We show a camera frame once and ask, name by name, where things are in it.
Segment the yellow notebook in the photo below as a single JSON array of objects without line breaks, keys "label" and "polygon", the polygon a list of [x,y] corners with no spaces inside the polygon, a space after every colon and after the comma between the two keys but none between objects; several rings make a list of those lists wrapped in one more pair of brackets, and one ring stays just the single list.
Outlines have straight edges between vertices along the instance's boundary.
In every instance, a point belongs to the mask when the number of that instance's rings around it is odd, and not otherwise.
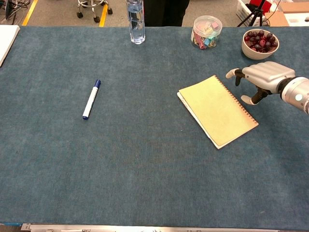
[{"label": "yellow notebook", "polygon": [[216,76],[177,95],[218,149],[258,125]]}]

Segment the plastic jar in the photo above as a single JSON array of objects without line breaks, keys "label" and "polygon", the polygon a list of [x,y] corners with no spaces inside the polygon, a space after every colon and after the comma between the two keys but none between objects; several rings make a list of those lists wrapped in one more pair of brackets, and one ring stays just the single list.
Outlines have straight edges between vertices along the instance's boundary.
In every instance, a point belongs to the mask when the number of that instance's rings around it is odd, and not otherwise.
[{"label": "plastic jar", "polygon": [[215,47],[222,30],[222,23],[216,17],[204,15],[194,21],[191,42],[200,49]]}]

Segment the robotic hand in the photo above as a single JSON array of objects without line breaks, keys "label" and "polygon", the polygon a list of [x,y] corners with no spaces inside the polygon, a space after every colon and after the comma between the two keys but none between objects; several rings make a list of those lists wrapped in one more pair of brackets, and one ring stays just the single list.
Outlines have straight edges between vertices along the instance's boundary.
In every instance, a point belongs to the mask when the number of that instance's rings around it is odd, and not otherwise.
[{"label": "robotic hand", "polygon": [[293,69],[267,61],[243,69],[232,69],[226,78],[234,75],[236,86],[245,78],[257,87],[257,93],[252,98],[241,96],[245,103],[256,105],[267,95],[278,93],[283,101],[309,114],[309,79],[296,77]]}]

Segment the yellow floor line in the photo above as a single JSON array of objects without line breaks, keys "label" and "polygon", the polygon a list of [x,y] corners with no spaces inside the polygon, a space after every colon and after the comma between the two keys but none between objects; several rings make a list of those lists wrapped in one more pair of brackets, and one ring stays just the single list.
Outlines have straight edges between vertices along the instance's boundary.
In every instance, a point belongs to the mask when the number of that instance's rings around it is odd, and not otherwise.
[{"label": "yellow floor line", "polygon": [[105,4],[103,7],[102,16],[101,16],[100,25],[99,25],[99,27],[101,28],[104,27],[106,13],[107,13],[107,5]]},{"label": "yellow floor line", "polygon": [[23,26],[27,26],[27,23],[28,23],[28,21],[29,21],[29,19],[31,17],[31,14],[32,14],[32,12],[34,10],[34,7],[37,4],[37,2],[38,2],[38,0],[33,0],[33,3],[31,4],[31,7],[30,7],[30,9],[29,9],[29,11],[28,11],[28,13],[26,15],[26,18],[25,18],[23,24],[22,24]]}]

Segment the stool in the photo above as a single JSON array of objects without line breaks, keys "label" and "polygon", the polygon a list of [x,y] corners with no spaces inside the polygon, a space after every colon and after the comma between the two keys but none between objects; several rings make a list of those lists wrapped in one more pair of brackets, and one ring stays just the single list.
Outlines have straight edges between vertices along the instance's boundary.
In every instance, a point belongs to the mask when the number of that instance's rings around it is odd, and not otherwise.
[{"label": "stool", "polygon": [[96,16],[96,13],[95,13],[95,9],[94,7],[96,6],[104,6],[104,5],[107,5],[107,13],[109,15],[112,14],[112,9],[109,7],[109,4],[107,2],[107,0],[78,0],[78,12],[76,13],[77,14],[77,17],[78,18],[82,18],[83,17],[83,13],[81,12],[81,6],[84,7],[84,8],[88,8],[88,7],[91,7],[92,9],[92,13],[93,13],[93,20],[96,22],[96,23],[99,23],[100,22],[100,17],[99,16]]}]

